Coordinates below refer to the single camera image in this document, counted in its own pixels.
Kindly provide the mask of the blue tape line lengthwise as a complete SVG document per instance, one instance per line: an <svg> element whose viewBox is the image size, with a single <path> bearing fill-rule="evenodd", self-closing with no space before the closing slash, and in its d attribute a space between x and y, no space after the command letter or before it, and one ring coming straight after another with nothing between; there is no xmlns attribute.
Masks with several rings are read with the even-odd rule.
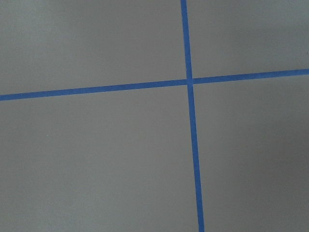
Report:
<svg viewBox="0 0 309 232"><path fill-rule="evenodd" d="M189 21L187 11L187 1L185 0L181 0L181 13L182 13L182 26L183 26L183 42L184 42L187 96L188 96L189 119L190 119L191 145L192 145L194 180L195 180L195 193L196 193L196 204L197 204L197 222L198 222L198 230L200 232L203 232L205 230L204 212L203 212L202 188L200 178L198 141L197 141L197 124L196 124L195 97L193 87L192 62L191 62Z"/></svg>

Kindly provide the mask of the blue tape line crosswise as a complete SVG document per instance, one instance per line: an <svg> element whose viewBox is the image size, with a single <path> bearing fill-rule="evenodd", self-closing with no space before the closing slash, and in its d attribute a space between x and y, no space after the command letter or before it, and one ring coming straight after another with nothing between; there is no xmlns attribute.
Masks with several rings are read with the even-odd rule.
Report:
<svg viewBox="0 0 309 232"><path fill-rule="evenodd" d="M191 83L193 85L209 84L209 83L231 82L231 81L241 81L241 80L300 76L300 75L308 75L308 73L309 73L308 69L300 69L300 70L287 70L287 71L276 71L276 72L234 74L234 75L194 78L191 81ZM0 100L1 101L12 101L12 100L22 100L22 99L34 99L34 98L79 95L79 94L90 94L90 93L101 93L101 92L113 92L113 91L135 90L135 89L146 89L146 88L176 87L176 86L185 86L185 85L187 85L187 80L179 79L179 80L121 84L121 85L110 85L110 86L99 86L99 87L83 87L83 88L71 88L71 89L59 89L59 90L49 90L49 91L5 94L5 95L0 96Z"/></svg>

